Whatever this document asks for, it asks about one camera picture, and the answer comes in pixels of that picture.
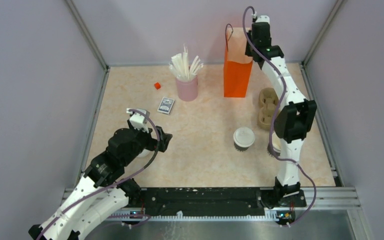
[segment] paper cup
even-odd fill
[[[236,150],[246,151],[256,140],[254,132],[248,127],[240,127],[234,131],[233,143]]]

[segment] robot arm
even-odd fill
[[[133,179],[129,179],[118,185],[113,191],[106,191],[92,195],[84,200],[85,196],[112,185],[137,156],[145,156],[150,151],[165,152],[171,138],[171,134],[164,133],[159,126],[156,130],[160,136],[160,142],[151,137],[152,129],[147,128],[146,118],[137,113],[140,111],[145,116],[149,112],[142,109],[133,113],[129,108],[127,113],[131,114],[127,120],[129,128],[118,129],[113,137],[108,140],[108,147],[104,152],[96,156],[90,166],[80,178],[72,194],[58,208],[58,210],[44,223],[34,225],[28,233],[33,239],[37,239],[42,233],[40,240],[83,240],[102,221],[113,212],[129,204],[128,196],[131,196],[132,184],[137,185]],[[104,197],[99,203],[91,207],[98,198]],[[80,201],[71,209],[66,210],[73,203]]]
[[[298,164],[301,148],[307,132],[312,127],[317,105],[314,100],[307,100],[298,89],[288,71],[281,48],[277,45],[272,46],[270,18],[265,15],[257,17],[255,14],[252,22],[251,30],[247,33],[248,38],[257,50],[279,69],[281,75],[254,51],[249,42],[247,42],[245,54],[258,63],[258,66],[271,81],[279,98],[284,93],[281,77],[285,81],[286,92],[279,103],[279,114],[274,120],[274,131],[280,138],[280,159],[292,159]],[[297,165],[291,161],[282,161],[275,178],[275,198],[279,200],[279,198],[299,193],[300,185]]]

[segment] lavender wall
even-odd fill
[[[270,16],[273,44],[286,59],[302,61],[336,0],[74,2],[108,64],[146,65],[167,64],[183,43],[206,62],[222,62],[225,26],[242,26],[249,5]]]
[[[73,184],[103,76],[63,0],[0,0],[0,240]]]
[[[308,71],[342,178],[384,239],[384,1],[348,1]]]

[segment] white cup lid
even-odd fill
[[[233,140],[239,147],[249,148],[256,140],[256,136],[250,128],[240,127],[234,131]]]

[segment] work surface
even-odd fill
[[[287,67],[308,96],[299,65]],[[159,90],[154,88],[156,82],[161,84]],[[167,151],[158,153],[134,178],[141,187],[271,187],[281,163],[267,153],[268,131],[257,126],[258,96],[267,87],[272,84],[254,65],[246,97],[225,98],[223,65],[206,65],[198,75],[198,97],[184,102],[177,96],[168,66],[111,67],[87,165],[105,150],[117,129],[128,128],[126,108],[141,108],[151,113],[157,126],[173,134]],[[163,97],[175,99],[170,115],[157,112]],[[233,133],[240,127],[255,133],[255,143],[245,152],[234,147]],[[136,158],[126,174],[142,168],[150,157]],[[335,185],[316,122],[302,148],[301,165],[317,186]],[[302,174],[300,181],[311,186]]]

